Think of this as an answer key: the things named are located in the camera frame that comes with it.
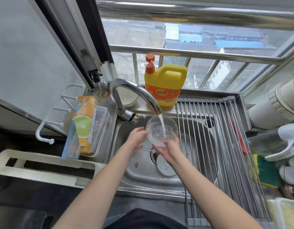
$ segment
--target lime image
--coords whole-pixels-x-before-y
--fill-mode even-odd
[[[78,138],[87,138],[89,136],[92,119],[85,115],[77,115],[73,120],[75,122]]]

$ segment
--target person's left hand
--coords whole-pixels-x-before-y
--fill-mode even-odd
[[[127,141],[125,142],[125,145],[131,151],[131,156],[134,156],[137,150],[143,147],[143,145],[140,144],[145,141],[145,136],[148,134],[149,132],[147,132],[144,127],[139,127],[132,130]]]

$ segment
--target glass bowl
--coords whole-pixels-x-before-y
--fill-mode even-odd
[[[178,136],[179,130],[176,122],[171,117],[166,115],[162,116],[165,126],[166,138],[164,138],[164,132],[159,116],[154,116],[149,119],[146,125],[146,131],[149,132],[147,138],[152,144],[165,147],[166,145],[163,143],[163,141],[174,140],[172,133],[175,133]]]

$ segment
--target yellow bottle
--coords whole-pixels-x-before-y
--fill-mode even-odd
[[[170,107],[176,104],[181,88],[187,76],[187,67],[165,64],[155,69],[154,54],[147,54],[149,62],[145,71],[145,88],[157,100],[160,106]]]

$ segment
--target hand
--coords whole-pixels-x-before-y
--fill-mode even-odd
[[[172,133],[174,140],[164,140],[166,147],[160,147],[153,145],[153,147],[164,157],[169,165],[173,165],[173,162],[176,159],[178,154],[182,154],[182,151],[179,146],[179,138],[175,133]]]
[[[143,147],[143,145],[140,144],[145,141],[145,136],[148,134],[149,132],[147,132],[144,127],[135,128],[129,134],[129,137],[125,142],[125,145],[128,146],[131,150],[132,157],[136,154],[137,150]]]

